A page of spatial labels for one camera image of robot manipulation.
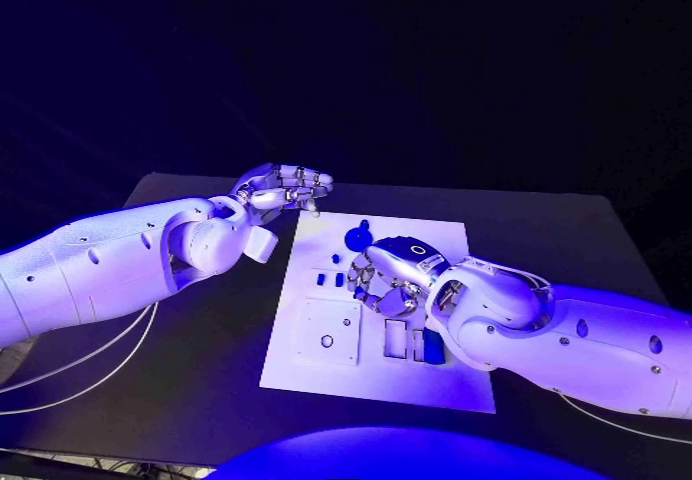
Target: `black table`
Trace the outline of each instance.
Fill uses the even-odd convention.
[[[151,174],[127,205],[209,197],[228,192],[232,185],[231,178]],[[320,207],[332,212],[464,222],[473,255],[555,283],[666,302],[603,197],[340,184]],[[610,477],[689,476],[689,447],[603,425],[554,393],[503,370],[492,373],[496,415],[260,388],[296,225],[296,212],[270,224],[280,244],[267,265],[244,258],[231,272],[162,303],[143,349],[102,386],[43,412],[0,417],[3,447],[216,465],[303,432],[405,425],[499,440]],[[48,332],[13,380],[91,351],[133,318]],[[87,364],[3,396],[0,408],[42,404],[89,385],[118,364],[141,329],[143,325]],[[634,428],[692,438],[686,421],[590,409]]]

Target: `small blue part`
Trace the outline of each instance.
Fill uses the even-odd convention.
[[[423,360],[430,365],[444,363],[444,340],[441,335],[428,328],[423,329]]]
[[[371,224],[368,220],[361,222],[361,226],[352,228],[346,232],[346,237],[343,241],[346,242],[346,247],[352,252],[361,253],[372,245],[372,233],[369,231]]]

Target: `robotic hand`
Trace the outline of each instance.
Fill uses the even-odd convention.
[[[265,164],[228,196],[186,198],[85,218],[0,256],[0,348],[55,328],[107,320],[228,271],[265,263],[284,208],[317,214],[332,177]]]
[[[375,276],[392,286],[382,298],[368,294]],[[611,410],[692,419],[692,316],[474,257],[451,266],[411,237],[368,247],[349,288],[386,316],[410,315],[424,299],[425,328],[470,367],[506,368]]]

